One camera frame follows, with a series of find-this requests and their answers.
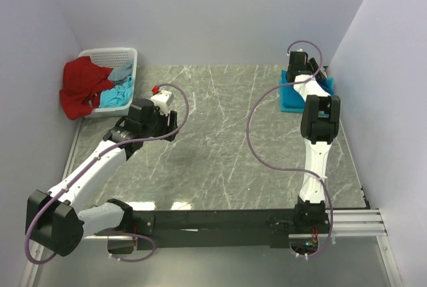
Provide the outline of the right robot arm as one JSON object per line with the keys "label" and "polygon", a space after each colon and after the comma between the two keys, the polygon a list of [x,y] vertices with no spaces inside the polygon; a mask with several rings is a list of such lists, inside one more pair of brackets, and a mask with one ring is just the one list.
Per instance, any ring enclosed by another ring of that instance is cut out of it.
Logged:
{"label": "right robot arm", "polygon": [[324,76],[314,77],[319,72],[316,60],[305,51],[290,53],[286,81],[304,101],[300,132],[306,150],[305,172],[292,218],[301,233],[328,223],[324,182],[332,142],[339,132],[340,98],[325,90]]}

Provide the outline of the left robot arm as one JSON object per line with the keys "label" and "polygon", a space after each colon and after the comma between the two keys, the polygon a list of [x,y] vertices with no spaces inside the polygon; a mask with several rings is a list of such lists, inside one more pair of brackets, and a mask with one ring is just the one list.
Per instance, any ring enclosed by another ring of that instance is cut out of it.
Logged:
{"label": "left robot arm", "polygon": [[70,175],[50,190],[34,191],[28,198],[25,245],[31,241],[67,256],[90,235],[112,229],[119,235],[134,234],[133,208],[116,198],[87,209],[91,194],[147,141],[173,141],[177,112],[173,95],[160,92],[136,99],[128,114],[109,129],[94,152]]}

